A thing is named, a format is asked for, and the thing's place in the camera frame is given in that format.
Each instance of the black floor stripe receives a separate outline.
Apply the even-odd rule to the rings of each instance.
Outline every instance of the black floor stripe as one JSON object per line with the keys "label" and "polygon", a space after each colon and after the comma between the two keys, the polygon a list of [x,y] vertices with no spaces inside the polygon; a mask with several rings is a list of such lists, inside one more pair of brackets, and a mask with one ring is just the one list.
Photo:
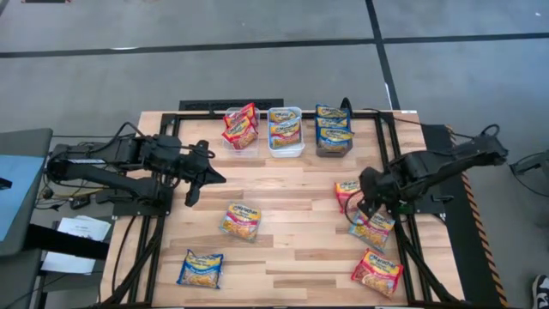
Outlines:
{"label": "black floor stripe", "polygon": [[391,107],[395,110],[401,109],[401,104],[398,101],[396,95],[395,83],[393,82],[393,75],[391,74],[391,68],[389,67],[389,60],[387,59],[387,53],[385,52],[385,46],[383,45],[383,38],[381,36],[381,29],[379,28],[379,21],[377,21],[376,9],[372,0],[365,0],[366,7],[368,8],[368,16],[370,17],[371,30],[374,33],[374,40],[376,42],[377,56],[379,57],[379,63],[381,64],[381,71],[383,79],[389,90],[389,99]]}
{"label": "black floor stripe", "polygon": [[373,44],[373,43],[374,43],[374,39],[310,39],[310,40],[267,41],[267,42],[250,42],[250,43],[151,46],[151,47],[136,47],[136,48],[127,48],[127,49],[101,48],[101,49],[82,49],[82,50],[69,50],[69,51],[13,51],[13,52],[0,52],[0,58],[127,55],[127,54],[158,53],[158,52],[231,51],[231,50],[283,48],[283,47],[367,45],[367,44]]}
{"label": "black floor stripe", "polygon": [[2,0],[2,2],[0,2],[0,16],[2,16],[3,10],[6,9],[8,2],[9,0]]}
{"label": "black floor stripe", "polygon": [[549,33],[514,33],[481,35],[448,35],[437,37],[386,38],[384,44],[476,42],[513,39],[549,39]]}

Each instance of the power cord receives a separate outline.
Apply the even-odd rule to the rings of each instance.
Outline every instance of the power cord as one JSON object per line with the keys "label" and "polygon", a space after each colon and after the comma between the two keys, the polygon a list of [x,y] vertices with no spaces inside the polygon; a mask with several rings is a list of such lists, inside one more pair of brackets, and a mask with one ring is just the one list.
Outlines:
{"label": "power cord", "polygon": [[[92,272],[90,272],[90,273],[82,274],[82,275],[91,275],[91,274],[102,273],[102,272],[103,272],[102,270],[101,270],[101,271],[92,271]],[[10,303],[9,303],[6,307],[4,307],[3,309],[8,309],[8,308],[10,308],[10,307],[11,307],[12,305],[14,305],[17,301],[24,299],[24,298],[27,297],[28,295],[30,295],[30,294],[32,294],[32,293],[34,293],[34,292],[36,292],[36,291],[38,291],[38,290],[40,290],[40,289],[46,287],[46,286],[49,286],[50,284],[53,284],[53,283],[55,283],[55,282],[58,282],[59,280],[63,279],[64,277],[66,277],[66,276],[68,276],[68,275],[74,275],[74,274],[62,274],[62,275],[60,275],[58,278],[55,278],[55,279],[51,280],[51,281],[48,282],[48,283],[45,283],[44,286],[42,286],[41,288],[35,288],[34,290],[32,290],[32,291],[30,291],[30,292],[28,292],[28,293],[25,293],[25,294],[19,296],[19,297],[16,298],[14,301],[10,302]]]}

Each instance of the wooden table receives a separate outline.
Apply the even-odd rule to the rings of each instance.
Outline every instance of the wooden table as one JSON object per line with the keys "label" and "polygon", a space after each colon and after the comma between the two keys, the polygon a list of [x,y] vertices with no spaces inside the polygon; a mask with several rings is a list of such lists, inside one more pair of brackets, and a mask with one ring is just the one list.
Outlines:
{"label": "wooden table", "polygon": [[[158,133],[165,112],[143,112],[139,129]],[[395,112],[398,118],[418,121],[415,113]],[[402,279],[392,300],[356,282],[350,275],[368,247],[347,234],[349,223],[339,212],[334,182],[356,179],[362,169],[382,169],[374,122],[354,119],[354,148],[344,157],[315,155],[313,120],[304,120],[305,150],[299,158],[275,159],[268,152],[266,121],[260,124],[259,156],[237,159],[223,149],[221,120],[184,120],[179,138],[184,144],[210,142],[216,153],[212,166],[227,179],[223,185],[202,188],[199,202],[184,206],[187,185],[176,189],[172,213],[166,218],[153,306],[374,306],[406,304]],[[396,122],[402,153],[421,150],[420,126]],[[384,130],[390,149],[388,130]],[[134,177],[145,177],[144,171]],[[220,221],[229,200],[262,210],[256,243],[223,234]],[[425,261],[442,284],[462,299],[462,286],[445,225],[432,215],[416,215]],[[111,241],[101,283],[103,299],[111,294],[112,272],[130,218],[119,219]],[[133,265],[141,218],[130,229],[118,266],[117,285]],[[386,257],[399,263],[395,236]],[[187,249],[197,254],[223,253],[221,289],[190,288],[176,284]],[[421,298],[419,279],[411,267],[415,296]],[[143,300],[148,265],[143,268],[138,300]]]}

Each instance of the white paper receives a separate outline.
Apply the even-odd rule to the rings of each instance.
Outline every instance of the white paper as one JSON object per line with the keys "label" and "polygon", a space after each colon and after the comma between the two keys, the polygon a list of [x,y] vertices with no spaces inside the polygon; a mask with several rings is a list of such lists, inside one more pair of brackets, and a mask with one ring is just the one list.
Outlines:
{"label": "white paper", "polygon": [[[75,219],[63,218],[57,229],[59,232],[103,241],[109,232],[111,224],[86,216]],[[73,274],[89,274],[94,269],[95,260],[75,257],[68,254],[48,252],[45,256],[42,270]]]}

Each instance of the clear plastic tray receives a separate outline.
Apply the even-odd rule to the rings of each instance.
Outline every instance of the clear plastic tray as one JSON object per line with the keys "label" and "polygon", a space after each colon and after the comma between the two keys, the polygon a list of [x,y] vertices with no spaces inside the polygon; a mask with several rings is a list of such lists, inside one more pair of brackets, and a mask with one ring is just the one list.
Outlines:
{"label": "clear plastic tray", "polygon": [[283,147],[283,148],[280,148],[280,149],[272,149],[271,148],[271,142],[270,142],[270,131],[271,131],[270,112],[279,111],[279,110],[286,110],[286,109],[294,111],[298,115],[298,117],[301,117],[301,109],[298,108],[298,107],[276,107],[276,108],[271,108],[267,111],[267,121],[268,121],[267,145],[268,145],[268,151],[271,153],[271,155],[274,158],[296,158],[296,157],[299,157],[301,155],[301,153],[303,152],[303,149],[305,148],[305,142],[304,142],[304,139],[303,139],[303,129],[304,129],[304,127],[303,127],[303,122],[301,121],[301,119],[299,120],[299,128],[301,128],[301,130],[299,131],[299,134],[301,135],[301,142],[299,144]]}
{"label": "clear plastic tray", "polygon": [[[240,107],[229,107],[225,115],[230,115],[235,112],[240,112],[242,108]],[[260,126],[260,117],[259,117],[259,110],[256,108],[256,120],[257,120],[257,128],[261,128]],[[223,138],[223,148],[228,150],[228,153],[231,156],[238,157],[238,158],[253,158],[257,157],[259,155],[259,140],[256,139],[253,141],[248,147],[244,149],[235,149],[231,143],[225,140]]]}

